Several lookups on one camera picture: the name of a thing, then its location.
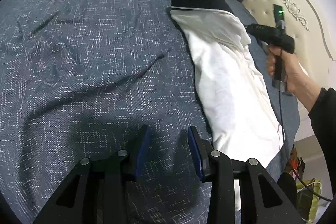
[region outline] decorative carving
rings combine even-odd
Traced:
[[[308,22],[307,20],[300,14],[300,8],[297,7],[295,2],[293,0],[283,0],[285,2],[286,8],[288,11],[292,14],[292,16],[296,19],[299,20],[299,22],[302,24],[302,26],[309,32],[308,29]]]

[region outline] blue gripper pad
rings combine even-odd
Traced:
[[[151,129],[148,125],[144,124],[141,127],[141,133],[143,134],[143,139],[136,158],[136,167],[134,173],[136,179],[141,175],[147,157],[149,144],[151,142]]]
[[[199,180],[202,181],[204,179],[204,173],[202,171],[201,154],[196,144],[194,134],[191,130],[191,127],[188,128],[188,144],[189,144],[191,157],[193,158],[196,175],[198,176]]]

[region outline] cable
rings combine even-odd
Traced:
[[[282,120],[282,108],[281,108],[281,92],[279,91],[279,107],[280,107],[280,120],[281,120],[281,128],[282,128],[282,138],[283,138],[283,148],[285,150],[285,157],[287,159],[287,162],[290,165],[290,168],[292,169],[292,171],[294,172],[295,176],[298,178],[298,180],[302,183],[302,185],[309,191],[311,192],[313,195],[319,197],[320,199],[323,199],[325,201],[331,202],[332,200],[329,198],[325,198],[323,196],[321,196],[320,194],[316,193],[314,190],[310,189],[305,183],[304,181],[300,178],[300,176],[298,175],[298,173],[296,173],[294,167],[292,166],[292,164],[289,161],[289,158],[287,157],[287,152],[286,152],[286,145],[285,145],[285,130],[284,130],[284,123]]]
[[[307,186],[310,186],[310,185],[313,185],[313,186],[314,186],[314,184],[319,184],[319,185],[320,185],[320,189],[321,189],[321,193],[322,193],[322,183],[321,183],[320,181],[313,181],[312,183],[307,184]],[[301,192],[303,189],[305,189],[305,188],[302,187],[301,189],[298,189],[298,190],[296,191],[296,193]]]
[[[310,220],[306,220],[306,219],[304,219],[304,218],[302,218],[302,220],[303,220],[304,222],[306,222],[307,224],[311,224],[311,223],[312,223]]]

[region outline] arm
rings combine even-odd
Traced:
[[[273,75],[275,57],[280,55],[278,47],[270,47],[268,73]],[[321,89],[302,71],[295,55],[282,51],[287,74],[288,90],[310,112],[311,126],[325,155],[333,194],[336,192],[336,91]]]

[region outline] black controller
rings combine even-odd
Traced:
[[[255,36],[256,39],[262,40],[269,45],[282,48],[290,54],[294,53],[294,39],[286,34],[286,25],[284,11],[279,5],[273,4],[274,20],[276,27],[251,24],[246,27],[246,31]],[[280,56],[276,56],[275,70],[272,80],[272,86],[282,92],[287,91],[286,71],[283,66],[283,60]]]

